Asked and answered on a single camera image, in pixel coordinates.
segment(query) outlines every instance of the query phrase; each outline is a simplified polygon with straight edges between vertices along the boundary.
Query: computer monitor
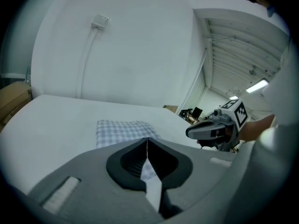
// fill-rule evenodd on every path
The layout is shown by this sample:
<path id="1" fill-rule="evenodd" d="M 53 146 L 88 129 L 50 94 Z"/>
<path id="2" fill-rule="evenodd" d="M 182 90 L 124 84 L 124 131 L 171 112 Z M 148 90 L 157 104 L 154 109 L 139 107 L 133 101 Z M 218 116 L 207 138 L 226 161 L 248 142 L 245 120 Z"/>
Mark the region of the computer monitor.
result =
<path id="1" fill-rule="evenodd" d="M 195 109 L 192 112 L 192 117 L 194 117 L 195 119 L 198 119 L 200 114 L 201 114 L 202 110 L 195 107 Z"/>

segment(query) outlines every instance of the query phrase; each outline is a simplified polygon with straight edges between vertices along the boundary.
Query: ceiling light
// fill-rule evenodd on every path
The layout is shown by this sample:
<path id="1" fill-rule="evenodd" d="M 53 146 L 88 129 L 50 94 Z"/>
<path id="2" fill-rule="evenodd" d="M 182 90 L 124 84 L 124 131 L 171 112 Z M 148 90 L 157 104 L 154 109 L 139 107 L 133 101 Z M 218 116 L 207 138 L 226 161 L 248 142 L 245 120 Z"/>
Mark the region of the ceiling light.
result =
<path id="1" fill-rule="evenodd" d="M 259 83 L 256 83 L 255 85 L 253 85 L 250 88 L 248 88 L 246 91 L 248 93 L 251 93 L 251 92 L 254 92 L 254 91 L 256 91 L 256 90 L 258 90 L 258 89 L 260 89 L 260 88 L 262 88 L 262 87 L 264 87 L 264 86 L 266 86 L 268 84 L 269 84 L 269 82 L 266 81 L 265 79 L 263 79 Z"/>

